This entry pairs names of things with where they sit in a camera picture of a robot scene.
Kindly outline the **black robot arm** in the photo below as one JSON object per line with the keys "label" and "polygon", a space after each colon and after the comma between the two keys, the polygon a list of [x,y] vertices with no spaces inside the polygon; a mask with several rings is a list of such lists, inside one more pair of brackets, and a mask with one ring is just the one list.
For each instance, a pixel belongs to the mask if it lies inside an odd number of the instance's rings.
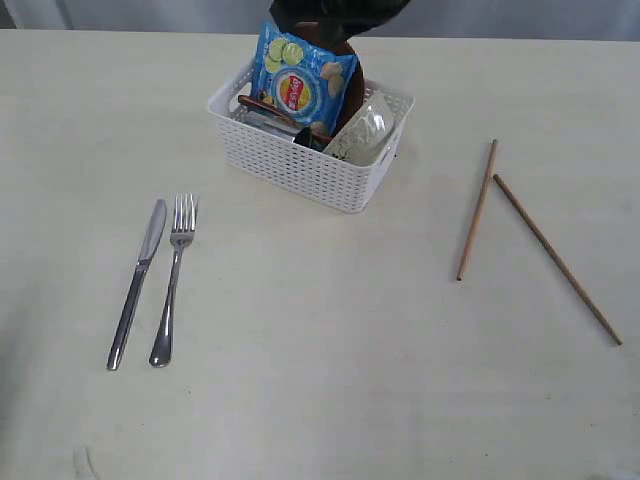
{"label": "black robot arm", "polygon": [[281,31],[299,23],[316,23],[321,38],[346,41],[388,23],[407,5],[405,0],[274,0],[269,12]]}

